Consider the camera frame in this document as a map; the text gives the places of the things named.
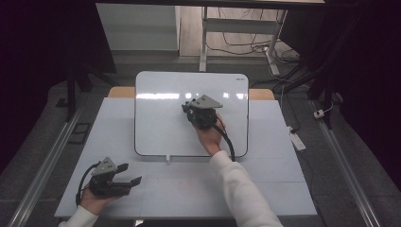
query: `forearm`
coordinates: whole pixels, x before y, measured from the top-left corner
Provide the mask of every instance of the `forearm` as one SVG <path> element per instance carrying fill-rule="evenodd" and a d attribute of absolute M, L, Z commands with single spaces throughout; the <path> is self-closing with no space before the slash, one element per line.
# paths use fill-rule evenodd
<path fill-rule="evenodd" d="M 226 151 L 216 153 L 210 164 L 218 174 L 225 200 L 238 226 L 282 226 L 245 168 L 233 163 Z"/>
<path fill-rule="evenodd" d="M 78 206 L 76 213 L 68 219 L 59 224 L 59 227 L 86 227 L 93 226 L 97 221 L 98 216 L 85 210 L 83 207 Z"/>

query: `power adapter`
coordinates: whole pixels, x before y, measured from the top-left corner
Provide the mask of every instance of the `power adapter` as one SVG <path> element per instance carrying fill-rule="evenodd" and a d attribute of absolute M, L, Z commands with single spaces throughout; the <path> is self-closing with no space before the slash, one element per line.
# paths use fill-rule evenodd
<path fill-rule="evenodd" d="M 315 116 L 316 119 L 321 118 L 324 116 L 324 111 L 323 110 L 319 110 L 317 112 L 314 112 L 313 115 Z"/>

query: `person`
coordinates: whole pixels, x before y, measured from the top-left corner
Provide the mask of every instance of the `person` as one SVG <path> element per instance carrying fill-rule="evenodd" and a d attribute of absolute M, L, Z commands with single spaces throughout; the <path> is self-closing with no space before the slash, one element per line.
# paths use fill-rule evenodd
<path fill-rule="evenodd" d="M 218 115 L 218 125 L 225 128 Z M 225 150 L 221 150 L 221 135 L 213 128 L 200 130 L 194 126 L 200 143 L 211 156 L 211 168 L 218 175 L 224 198 L 237 226 L 240 227 L 283 227 L 278 217 L 271 211 L 268 202 L 252 182 L 245 168 L 233 162 Z M 60 227 L 93 226 L 103 208 L 118 198 L 98 198 L 89 189 L 84 189 L 76 213 Z"/>

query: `white wall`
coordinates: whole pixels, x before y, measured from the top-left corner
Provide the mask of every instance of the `white wall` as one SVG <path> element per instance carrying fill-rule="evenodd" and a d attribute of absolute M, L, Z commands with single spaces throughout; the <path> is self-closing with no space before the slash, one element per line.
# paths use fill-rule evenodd
<path fill-rule="evenodd" d="M 111 50 L 179 49 L 179 7 L 96 6 Z"/>

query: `hand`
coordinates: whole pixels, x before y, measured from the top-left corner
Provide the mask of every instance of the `hand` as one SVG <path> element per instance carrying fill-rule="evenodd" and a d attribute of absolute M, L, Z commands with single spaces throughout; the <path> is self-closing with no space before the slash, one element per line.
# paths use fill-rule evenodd
<path fill-rule="evenodd" d="M 80 199 L 80 206 L 85 208 L 87 211 L 91 212 L 94 215 L 99 215 L 100 212 L 112 201 L 119 199 L 120 197 L 109 197 L 102 198 L 95 196 L 92 191 L 89 189 L 89 184 L 83 189 L 82 198 Z"/>
<path fill-rule="evenodd" d="M 216 122 L 216 125 L 224 130 L 225 125 L 223 121 L 221 120 L 221 116 L 218 114 L 218 122 Z M 197 126 L 193 125 L 195 130 L 197 131 L 198 138 L 200 139 L 201 145 L 206 149 L 207 153 L 210 156 L 215 155 L 217 152 L 221 151 L 220 148 L 220 141 L 221 141 L 221 134 L 218 133 L 213 128 L 210 128 L 208 130 L 200 130 L 198 129 Z"/>

